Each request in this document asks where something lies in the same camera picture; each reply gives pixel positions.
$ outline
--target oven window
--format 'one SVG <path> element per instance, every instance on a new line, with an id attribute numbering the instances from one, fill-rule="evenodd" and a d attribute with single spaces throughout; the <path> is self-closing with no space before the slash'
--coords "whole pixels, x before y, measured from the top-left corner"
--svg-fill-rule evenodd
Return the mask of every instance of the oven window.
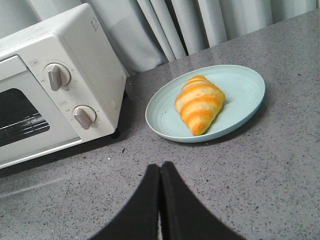
<path id="1" fill-rule="evenodd" d="M 0 147 L 49 129 L 47 121 L 22 91 L 11 88 L 0 92 Z"/>

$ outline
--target black object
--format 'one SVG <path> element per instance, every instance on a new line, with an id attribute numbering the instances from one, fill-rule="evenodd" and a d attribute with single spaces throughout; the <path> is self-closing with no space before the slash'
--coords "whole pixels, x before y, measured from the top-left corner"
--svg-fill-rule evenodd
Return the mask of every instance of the black object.
<path id="1" fill-rule="evenodd" d="M 148 165 L 131 199 L 91 240 L 157 240 L 160 169 Z"/>
<path id="2" fill-rule="evenodd" d="M 128 93 L 126 90 L 124 90 L 122 99 L 126 99 L 127 97 L 128 97 Z"/>
<path id="3" fill-rule="evenodd" d="M 211 214 L 189 190 L 172 162 L 148 165 L 135 193 L 91 240 L 245 240 Z"/>
<path id="4" fill-rule="evenodd" d="M 120 131 L 118 128 L 115 129 L 114 133 L 112 133 L 111 135 L 112 139 L 117 139 L 120 136 Z"/>

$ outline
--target white curtain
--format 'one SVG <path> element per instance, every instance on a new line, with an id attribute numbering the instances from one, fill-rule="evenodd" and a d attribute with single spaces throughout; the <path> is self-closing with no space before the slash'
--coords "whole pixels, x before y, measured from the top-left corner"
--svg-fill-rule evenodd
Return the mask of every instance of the white curtain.
<path id="1" fill-rule="evenodd" d="M 0 38 L 82 3 L 134 75 L 312 11 L 320 0 L 0 0 Z"/>

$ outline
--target oven rack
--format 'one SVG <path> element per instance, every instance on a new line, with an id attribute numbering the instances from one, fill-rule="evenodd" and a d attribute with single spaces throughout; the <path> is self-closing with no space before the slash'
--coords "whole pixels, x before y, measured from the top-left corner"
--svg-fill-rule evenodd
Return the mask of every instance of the oven rack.
<path id="1" fill-rule="evenodd" d="M 46 132 L 49 129 L 48 122 L 39 112 L 26 116 L 21 121 L 0 128 L 0 147 Z"/>

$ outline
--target oven knob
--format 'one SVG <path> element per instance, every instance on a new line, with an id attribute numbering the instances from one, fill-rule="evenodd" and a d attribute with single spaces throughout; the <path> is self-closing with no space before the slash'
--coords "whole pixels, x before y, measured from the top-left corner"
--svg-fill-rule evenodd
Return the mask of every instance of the oven knob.
<path id="1" fill-rule="evenodd" d="M 47 65 L 44 69 L 44 75 L 49 80 L 52 91 L 55 92 L 66 86 L 71 79 L 69 70 L 59 63 Z"/>
<path id="2" fill-rule="evenodd" d="M 72 115 L 85 130 L 88 130 L 97 118 L 96 111 L 86 105 L 77 106 Z"/>

